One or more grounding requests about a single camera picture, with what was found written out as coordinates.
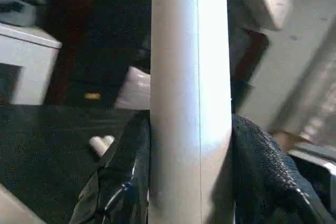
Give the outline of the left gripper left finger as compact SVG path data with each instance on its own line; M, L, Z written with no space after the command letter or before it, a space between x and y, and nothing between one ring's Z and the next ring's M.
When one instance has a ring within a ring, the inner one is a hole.
M151 125L137 113L100 158L70 223L147 223Z

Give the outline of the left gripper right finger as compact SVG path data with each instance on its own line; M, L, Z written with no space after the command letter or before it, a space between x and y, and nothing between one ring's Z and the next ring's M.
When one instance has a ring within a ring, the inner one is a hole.
M252 121L232 116L236 223L328 223L312 185L277 142Z

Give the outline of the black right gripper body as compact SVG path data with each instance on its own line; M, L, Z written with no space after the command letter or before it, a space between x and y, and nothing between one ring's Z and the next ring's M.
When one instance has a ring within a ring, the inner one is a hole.
M232 76L248 82L268 47L269 39L265 34L238 29L233 36Z

